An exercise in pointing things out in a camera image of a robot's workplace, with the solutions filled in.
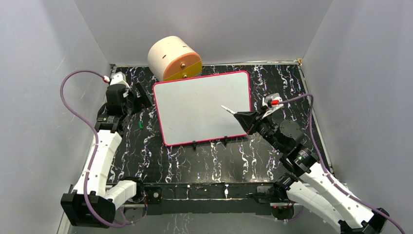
robotic arm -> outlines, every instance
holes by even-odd
[[[300,126],[292,120],[280,124],[272,121],[271,113],[282,107],[280,97],[263,100],[254,112],[231,112],[244,131],[258,132],[276,150],[282,153],[280,161],[290,172],[285,173],[270,191],[280,200],[290,199],[316,213],[342,234],[378,234],[386,218],[365,205],[351,199],[353,194],[329,172],[324,172],[319,157],[301,144],[304,138]],[[318,193],[307,189],[299,181],[307,182]],[[380,208],[381,213],[388,213]]]
[[[99,221],[86,205],[84,183],[87,174],[89,175],[87,178],[89,202],[94,211],[109,223],[114,221],[116,210],[126,200],[143,196],[140,194],[139,179],[122,180],[106,191],[106,180],[111,162],[124,131],[128,127],[130,116],[152,105],[140,83],[136,84],[136,88],[138,95],[131,91],[123,73],[116,73],[110,79],[106,91],[107,102],[100,108],[94,127],[99,143],[92,166],[88,169],[93,158],[95,144],[92,144],[90,148],[88,159],[77,184],[71,193],[63,194],[60,201],[73,226],[109,227]]]

black marble tabletop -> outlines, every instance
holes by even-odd
[[[286,100],[305,93],[299,67],[293,64],[204,66],[202,76],[233,71],[249,73],[253,109],[269,94],[279,93]],[[116,72],[126,74],[130,85],[140,82],[153,99],[152,86],[157,79],[148,67],[119,67]],[[312,149],[308,110],[309,101],[301,99],[276,111],[273,120],[296,121],[305,132],[304,145]],[[313,126],[318,147],[324,152],[318,130]],[[113,159],[108,183],[116,183],[124,176],[142,177],[145,183],[271,182],[287,171],[280,156],[257,134],[230,139],[226,146],[220,140],[200,143],[195,151],[192,145],[165,146],[153,106],[132,116]]]

white marker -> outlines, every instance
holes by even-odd
[[[221,107],[222,107],[224,110],[230,112],[232,115],[235,114],[235,112],[233,112],[233,111],[232,111],[231,109],[229,109],[228,107],[225,107],[225,106],[223,106],[223,105],[221,105]]]

red border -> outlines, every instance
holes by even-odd
[[[158,114],[159,125],[161,126],[162,140],[164,141],[164,144],[165,144],[166,146],[185,145],[185,144],[191,144],[192,141],[191,141],[191,142],[178,143],[178,144],[172,144],[172,145],[166,144],[165,138],[164,138],[164,132],[163,132],[163,130],[162,130],[161,117],[160,117],[160,115],[159,115],[159,110],[158,110],[158,103],[157,103],[157,101],[156,101],[156,95],[155,95],[155,86],[156,86],[156,85],[158,85],[158,84],[164,84],[164,83],[170,83],[170,82],[186,81],[186,80],[190,80],[190,79],[199,79],[199,78],[215,77],[215,76],[221,76],[221,75],[226,75],[226,74],[234,74],[234,73],[240,73],[240,72],[246,73],[246,76],[247,76],[247,79],[248,79],[249,111],[252,111],[252,107],[251,107],[251,87],[250,87],[250,85],[249,85],[249,73],[248,73],[247,71],[227,72],[227,73],[213,74],[213,75],[208,75],[208,76],[203,76],[203,77],[192,77],[192,78],[187,78],[187,79],[178,79],[178,80],[170,80],[170,81],[163,81],[163,82],[155,83],[155,84],[152,86],[153,98],[155,99],[156,112],[157,112],[157,114]],[[242,136],[246,136],[246,135],[247,135],[247,133],[241,134],[241,135],[235,135],[235,136],[227,136],[227,137],[228,137],[228,138],[229,138],[229,137],[242,137]],[[204,142],[204,141],[218,140],[218,139],[224,139],[224,137],[213,138],[213,139],[206,139],[206,140],[199,140],[199,141],[196,141],[196,142]]]

whiteboard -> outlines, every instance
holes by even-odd
[[[250,111],[246,71],[156,83],[153,94],[165,145],[245,136],[233,115]]]

